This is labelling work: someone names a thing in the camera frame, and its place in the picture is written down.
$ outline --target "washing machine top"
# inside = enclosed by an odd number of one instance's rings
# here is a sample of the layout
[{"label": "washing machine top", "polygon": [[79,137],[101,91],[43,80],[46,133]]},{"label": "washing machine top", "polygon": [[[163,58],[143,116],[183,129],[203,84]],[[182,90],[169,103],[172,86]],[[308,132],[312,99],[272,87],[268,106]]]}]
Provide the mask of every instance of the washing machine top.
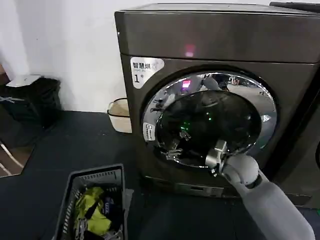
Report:
[{"label": "washing machine top", "polygon": [[310,15],[314,12],[273,7],[261,4],[237,4],[237,3],[152,3],[133,7],[126,11],[174,11],[174,12],[236,12],[236,13],[264,13],[264,14],[294,14]]},{"label": "washing machine top", "polygon": [[115,13],[136,57],[275,63],[320,60],[320,14],[254,4],[159,3]]}]

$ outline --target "robotic arm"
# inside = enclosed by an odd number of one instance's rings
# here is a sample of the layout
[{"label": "robotic arm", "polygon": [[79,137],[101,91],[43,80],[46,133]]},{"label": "robotic arm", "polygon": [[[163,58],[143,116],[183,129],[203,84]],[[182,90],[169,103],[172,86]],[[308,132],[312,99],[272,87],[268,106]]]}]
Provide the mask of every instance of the robotic arm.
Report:
[{"label": "robotic arm", "polygon": [[245,154],[224,158],[226,149],[227,143],[219,140],[205,164],[235,187],[266,239],[315,240],[310,224],[285,193],[266,178],[257,161]]}]

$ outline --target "white label sticker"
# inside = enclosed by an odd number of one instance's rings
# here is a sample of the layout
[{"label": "white label sticker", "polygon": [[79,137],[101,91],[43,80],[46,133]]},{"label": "white label sticker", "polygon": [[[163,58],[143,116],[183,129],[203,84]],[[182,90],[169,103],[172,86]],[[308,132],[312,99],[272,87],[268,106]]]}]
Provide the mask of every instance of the white label sticker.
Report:
[{"label": "white label sticker", "polygon": [[150,123],[143,123],[143,137],[146,141],[156,140],[155,136],[156,127]]},{"label": "white label sticker", "polygon": [[165,66],[161,58],[134,56],[130,60],[133,86],[140,89],[159,70]]}]

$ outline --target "plastic laundry basket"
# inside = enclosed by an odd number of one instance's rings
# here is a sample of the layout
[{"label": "plastic laundry basket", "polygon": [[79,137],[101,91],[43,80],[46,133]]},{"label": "plastic laundry basket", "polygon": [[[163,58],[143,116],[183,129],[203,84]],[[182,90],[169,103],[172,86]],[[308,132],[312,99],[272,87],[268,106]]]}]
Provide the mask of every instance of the plastic laundry basket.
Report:
[{"label": "plastic laundry basket", "polygon": [[[122,164],[76,171],[70,174],[55,229],[55,240],[73,240],[74,206],[86,187],[112,184],[121,187],[122,209],[125,209],[125,176]],[[123,215],[123,237],[128,239],[127,220]]]},{"label": "plastic laundry basket", "polygon": [[128,100],[119,98],[109,104],[107,111],[112,126],[117,132],[132,133]]}]

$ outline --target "floor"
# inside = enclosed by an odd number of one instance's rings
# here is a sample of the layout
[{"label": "floor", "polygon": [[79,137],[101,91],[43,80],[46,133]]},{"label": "floor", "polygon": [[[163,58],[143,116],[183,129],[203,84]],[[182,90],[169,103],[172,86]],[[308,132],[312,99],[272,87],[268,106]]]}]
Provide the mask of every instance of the floor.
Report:
[{"label": "floor", "polygon": [[[126,188],[134,189],[129,239],[264,239],[239,200],[141,188],[133,141],[115,132],[104,113],[65,112],[37,142],[22,174],[0,178],[1,239],[51,240],[68,175],[115,163],[123,163]],[[302,212],[319,236],[320,216]]]}]

